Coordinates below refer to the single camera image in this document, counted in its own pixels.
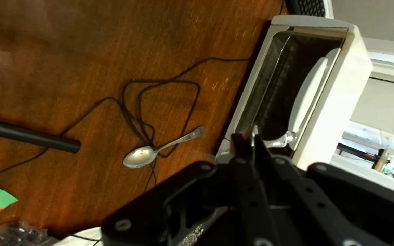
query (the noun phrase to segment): black machine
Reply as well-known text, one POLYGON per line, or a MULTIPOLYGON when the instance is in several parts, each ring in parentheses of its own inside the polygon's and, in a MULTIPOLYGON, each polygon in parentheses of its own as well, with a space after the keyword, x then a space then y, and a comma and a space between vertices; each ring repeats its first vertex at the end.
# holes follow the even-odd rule
POLYGON ((325 16, 323 0, 286 0, 290 13, 325 16))
POLYGON ((102 243, 394 246, 394 191, 323 162, 297 169, 258 135, 232 144, 228 162, 193 162, 111 214, 102 243))

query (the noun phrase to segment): silver spoon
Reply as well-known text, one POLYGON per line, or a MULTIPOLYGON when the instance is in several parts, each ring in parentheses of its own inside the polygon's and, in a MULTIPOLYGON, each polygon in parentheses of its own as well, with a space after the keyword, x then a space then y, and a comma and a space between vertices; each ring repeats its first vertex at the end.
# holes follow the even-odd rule
POLYGON ((130 169, 142 168, 142 166, 153 162, 153 159, 157 157, 158 151, 161 151, 163 148, 167 148, 172 144, 178 144, 182 142, 195 139, 195 137, 201 136, 204 131, 205 131, 205 127, 201 125, 201 127, 193 129, 191 132, 182 135, 180 137, 165 143, 164 146, 161 146, 158 148, 153 148, 152 146, 141 146, 138 148, 134 148, 132 151, 130 151, 124 157, 123 165, 126 165, 130 169))

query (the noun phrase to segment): wall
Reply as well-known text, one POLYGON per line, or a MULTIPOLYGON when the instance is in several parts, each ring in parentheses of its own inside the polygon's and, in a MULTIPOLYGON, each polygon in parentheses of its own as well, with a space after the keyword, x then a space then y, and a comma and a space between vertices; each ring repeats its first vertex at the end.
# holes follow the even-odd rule
POLYGON ((369 79, 350 120, 394 133, 394 84, 369 79))
POLYGON ((364 36, 394 40, 394 0, 332 0, 334 17, 355 23, 364 36))

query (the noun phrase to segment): black wire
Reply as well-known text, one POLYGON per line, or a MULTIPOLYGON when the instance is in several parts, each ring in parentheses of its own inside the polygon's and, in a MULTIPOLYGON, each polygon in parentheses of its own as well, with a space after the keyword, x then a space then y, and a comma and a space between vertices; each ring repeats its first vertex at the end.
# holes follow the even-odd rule
POLYGON ((35 153, 34 155, 31 155, 31 157, 29 157, 29 158, 26 158, 26 159, 22 159, 22 161, 19 161, 19 162, 15 162, 15 163, 12 163, 12 165, 8 165, 7 168, 0 169, 0 174, 4 173, 4 172, 8 172, 8 170, 11 170, 11 169, 13 169, 13 168, 16 168, 16 166, 20 166, 20 165, 23 165, 23 163, 26 163, 26 162, 30 162, 30 161, 33 161, 33 159, 44 155, 46 151, 48 151, 48 147, 44 147, 42 150, 39 150, 39 151, 35 153))
MULTIPOLYGON (((200 95, 200 84, 197 81, 193 81, 193 80, 178 80, 179 77, 184 76, 187 72, 193 71, 194 68, 197 68, 198 65, 204 64, 204 62, 208 62, 208 61, 221 61, 221 62, 243 62, 243 61, 249 61, 250 58, 220 58, 220 57, 208 57, 208 58, 204 58, 204 60, 200 60, 197 62, 194 62, 193 65, 187 66, 186 69, 183 69, 182 72, 168 77, 168 79, 131 79, 130 81, 127 81, 123 88, 122 88, 122 106, 123 106, 123 114, 126 114, 124 117, 127 118, 128 124, 131 125, 131 128, 135 131, 135 133, 139 136, 141 140, 145 140, 145 143, 150 144, 150 146, 154 146, 153 144, 153 140, 154 140, 154 135, 156 135, 156 131, 154 131, 154 127, 146 121, 142 120, 142 95, 145 91, 150 90, 150 88, 154 88, 157 86, 161 86, 161 84, 167 84, 167 83, 186 83, 186 84, 194 84, 197 91, 195 91, 195 96, 194 96, 194 101, 191 103, 191 107, 189 110, 189 114, 184 120, 184 124, 182 127, 182 131, 179 135, 183 135, 186 128, 187 128, 187 124, 189 124, 189 120, 191 117, 191 113, 195 107, 195 103, 197 103, 197 99, 198 99, 198 95, 200 95), (127 107, 127 103, 126 103, 126 91, 127 88, 134 84, 134 83, 154 83, 152 86, 148 86, 145 88, 142 88, 139 92, 138 92, 138 99, 137 99, 137 116, 131 114, 130 113, 130 109, 127 107)), ((169 154, 174 153, 175 147, 178 144, 175 144, 168 153, 165 154, 158 154, 160 157, 168 157, 169 154)), ((148 177, 148 181, 145 184, 145 188, 143 191, 148 189, 149 187, 149 183, 152 181, 152 178, 154 177, 154 185, 157 183, 157 176, 156 176, 156 161, 150 165, 150 174, 148 177)))
POLYGON ((75 233, 72 233, 72 235, 70 235, 70 236, 78 237, 78 239, 83 239, 83 240, 91 240, 91 241, 98 241, 98 240, 101 240, 101 239, 94 239, 94 237, 79 236, 79 235, 75 235, 75 233))
POLYGON ((101 241, 101 237, 96 243, 93 243, 93 246, 98 244, 98 241, 101 241))
POLYGON ((286 1, 286 0, 282 0, 282 1, 280 1, 280 8, 279 8, 279 13, 278 13, 278 14, 280 14, 280 13, 282 13, 282 10, 283 10, 283 6, 284 6, 284 1, 286 1))
POLYGON ((104 96, 98 101, 96 101, 87 110, 85 110, 85 113, 82 113, 76 120, 74 120, 71 124, 68 124, 61 132, 60 135, 67 133, 70 129, 72 129, 76 124, 79 124, 82 120, 85 120, 94 109, 97 109, 101 103, 111 101, 115 102, 116 105, 120 106, 120 101, 115 96, 104 96))

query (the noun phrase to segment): wooden table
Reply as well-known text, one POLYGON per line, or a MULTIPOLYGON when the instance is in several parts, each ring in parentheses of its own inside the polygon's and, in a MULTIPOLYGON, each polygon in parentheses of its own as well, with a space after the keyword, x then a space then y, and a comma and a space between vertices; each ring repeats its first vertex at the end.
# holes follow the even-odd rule
MULTIPOLYGON (((59 133, 91 103, 131 77, 168 77, 209 57, 250 57, 280 0, 0 0, 0 120, 59 133)), ((202 137, 158 161, 160 180, 194 159, 210 159, 220 143, 247 62, 208 62, 186 79, 201 84, 189 129, 202 137)), ((143 117, 156 144, 178 136, 189 90, 164 87, 146 95, 143 117)), ((76 154, 49 150, 0 174, 19 198, 0 224, 26 221, 50 229, 82 229, 143 191, 149 168, 126 169, 122 158, 142 142, 105 102, 72 128, 76 154)), ((39 147, 0 137, 0 169, 39 147)))

